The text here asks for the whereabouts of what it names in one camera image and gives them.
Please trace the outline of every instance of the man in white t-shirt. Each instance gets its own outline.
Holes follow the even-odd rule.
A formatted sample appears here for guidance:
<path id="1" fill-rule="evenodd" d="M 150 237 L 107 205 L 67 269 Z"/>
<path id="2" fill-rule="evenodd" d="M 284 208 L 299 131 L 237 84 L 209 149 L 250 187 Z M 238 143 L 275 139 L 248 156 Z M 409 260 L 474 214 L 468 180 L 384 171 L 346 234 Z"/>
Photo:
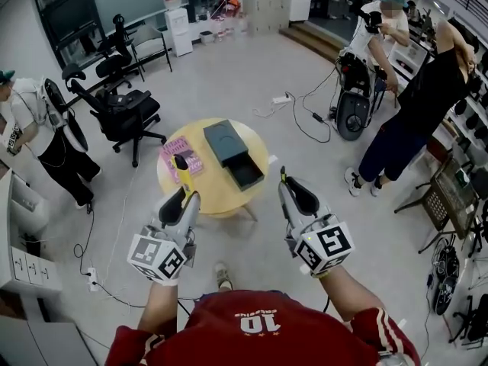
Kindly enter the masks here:
<path id="1" fill-rule="evenodd" d="M 76 151 L 61 130 L 54 130 L 46 105 L 39 96 L 41 83 L 33 79 L 12 80 L 14 71 L 0 71 L 0 101 L 8 102 L 11 116 L 21 130 L 14 145 L 27 146 L 47 173 L 76 200 L 77 208 L 90 204 L 93 193 L 82 183 L 90 182 L 101 168 L 86 153 Z"/>
<path id="2" fill-rule="evenodd" d="M 371 70 L 381 67 L 387 76 L 388 89 L 396 92 L 397 74 L 388 61 L 395 42 L 409 45 L 409 23 L 403 6 L 405 0 L 377 0 L 364 5 L 361 10 L 366 14 L 380 12 L 382 23 L 380 33 L 372 34 L 366 29 L 364 19 L 360 18 L 351 43 L 345 49 L 363 60 Z"/>

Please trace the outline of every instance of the round table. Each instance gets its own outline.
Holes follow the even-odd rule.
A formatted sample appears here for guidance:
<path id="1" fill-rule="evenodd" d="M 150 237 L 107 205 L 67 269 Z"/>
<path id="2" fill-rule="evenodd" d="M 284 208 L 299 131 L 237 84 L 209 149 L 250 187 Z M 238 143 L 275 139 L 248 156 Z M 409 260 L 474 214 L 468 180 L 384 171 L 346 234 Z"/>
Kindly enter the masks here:
<path id="1" fill-rule="evenodd" d="M 201 196 L 200 213 L 214 217 L 230 217 L 242 207 L 256 221 L 256 216 L 250 210 L 248 203 L 263 189 L 269 170 L 268 150 L 261 137 L 254 130 L 245 124 L 230 120 L 236 132 L 249 148 L 249 155 L 265 176 L 265 179 L 256 185 L 245 191 L 240 191 L 229 171 L 220 166 L 204 135 L 205 127 L 222 120 L 224 119 L 196 120 L 172 134 L 168 141 L 184 136 L 204 164 L 204 168 L 200 172 L 192 175 L 194 188 Z M 179 186 L 173 181 L 161 156 L 158 159 L 158 180 L 165 194 L 173 192 Z"/>

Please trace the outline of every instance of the desk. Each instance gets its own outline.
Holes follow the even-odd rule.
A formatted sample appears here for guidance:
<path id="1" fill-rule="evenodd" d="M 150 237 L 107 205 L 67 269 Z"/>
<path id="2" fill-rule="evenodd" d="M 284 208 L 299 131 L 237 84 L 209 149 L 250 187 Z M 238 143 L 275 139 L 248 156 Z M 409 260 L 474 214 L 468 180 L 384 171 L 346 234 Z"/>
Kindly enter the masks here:
<path id="1" fill-rule="evenodd" d="M 253 220 L 256 220 L 254 213 L 247 205 L 251 199 L 259 194 L 265 185 L 264 182 L 269 169 L 268 150 L 261 137 L 254 130 L 240 122 L 230 121 L 234 129 L 236 129 L 236 132 L 248 146 L 249 155 L 265 175 L 265 179 L 257 185 L 245 191 L 240 191 L 230 176 L 230 173 L 220 166 L 204 136 L 205 127 L 221 122 L 222 120 L 224 119 L 210 118 L 197 120 L 182 127 L 169 137 L 168 141 L 184 136 L 204 164 L 204 169 L 192 176 L 195 190 L 201 196 L 200 213 L 214 217 L 230 217 L 242 207 L 249 213 Z M 168 167 L 161 156 L 158 159 L 158 180 L 165 194 L 171 193 L 178 187 L 173 182 Z"/>
<path id="2" fill-rule="evenodd" d="M 39 233 L 48 219 L 47 201 L 9 170 L 0 180 L 0 288 L 38 297 L 61 291 L 55 264 L 27 253 L 19 237 Z"/>
<path id="3" fill-rule="evenodd" d="M 418 190 L 430 186 L 424 196 L 411 204 L 406 204 L 394 211 L 395 214 L 410 207 L 422 205 L 429 215 L 438 233 L 419 253 L 424 252 L 443 235 L 457 234 L 465 239 L 471 231 L 476 217 L 479 200 L 471 183 L 461 187 L 455 174 L 461 169 L 459 163 L 450 157 L 432 176 L 429 183 L 417 186 Z M 454 231 L 445 232 L 444 228 L 451 221 Z"/>

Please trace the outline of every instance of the stairs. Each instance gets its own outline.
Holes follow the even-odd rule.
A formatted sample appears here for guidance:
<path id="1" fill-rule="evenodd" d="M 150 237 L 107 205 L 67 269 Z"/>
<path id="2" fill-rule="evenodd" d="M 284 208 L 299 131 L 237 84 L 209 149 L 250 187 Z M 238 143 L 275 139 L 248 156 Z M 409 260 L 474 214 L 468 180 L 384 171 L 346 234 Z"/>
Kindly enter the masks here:
<path id="1" fill-rule="evenodd" d="M 339 51 L 344 48 L 341 41 L 307 23 L 293 23 L 289 28 L 282 28 L 280 34 L 298 42 L 331 63 L 336 61 Z"/>

